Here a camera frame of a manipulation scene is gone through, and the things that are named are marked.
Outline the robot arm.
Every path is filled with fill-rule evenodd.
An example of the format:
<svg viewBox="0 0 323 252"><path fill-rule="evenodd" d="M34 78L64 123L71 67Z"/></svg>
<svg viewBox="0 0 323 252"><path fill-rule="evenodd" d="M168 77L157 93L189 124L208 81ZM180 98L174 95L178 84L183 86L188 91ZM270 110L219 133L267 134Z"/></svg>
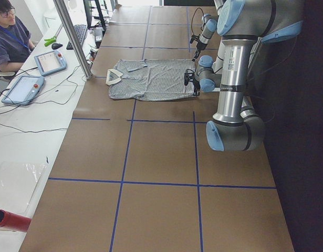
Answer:
<svg viewBox="0 0 323 252"><path fill-rule="evenodd" d="M296 37L303 24L303 1L216 1L216 16L202 17L194 59L195 91L219 88L217 111L206 124L215 151L247 151L261 145L265 126L244 95L251 50L257 42Z"/></svg>
<svg viewBox="0 0 323 252"><path fill-rule="evenodd" d="M217 16L203 14L201 33L195 35L192 32L190 44L197 42L193 62L197 60L201 51L206 49L215 32L223 36L236 24L245 3L246 1L214 1Z"/></svg>

